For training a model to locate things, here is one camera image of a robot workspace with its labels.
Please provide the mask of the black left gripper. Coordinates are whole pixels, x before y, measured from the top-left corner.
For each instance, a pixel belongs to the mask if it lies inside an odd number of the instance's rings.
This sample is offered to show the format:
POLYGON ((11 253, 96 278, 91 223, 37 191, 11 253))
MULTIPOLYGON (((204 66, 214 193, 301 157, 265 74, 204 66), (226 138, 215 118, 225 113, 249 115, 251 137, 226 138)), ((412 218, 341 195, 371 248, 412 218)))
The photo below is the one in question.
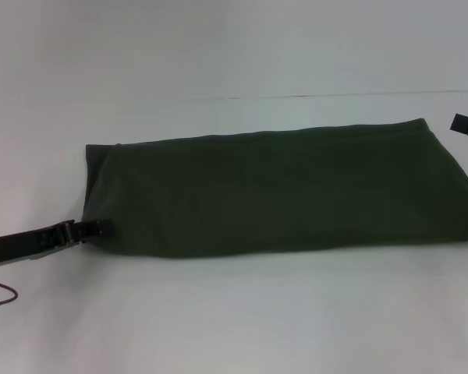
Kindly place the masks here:
POLYGON ((0 237, 0 266, 24 259, 36 259, 91 238, 110 238, 111 220, 63 221, 52 226, 0 237))

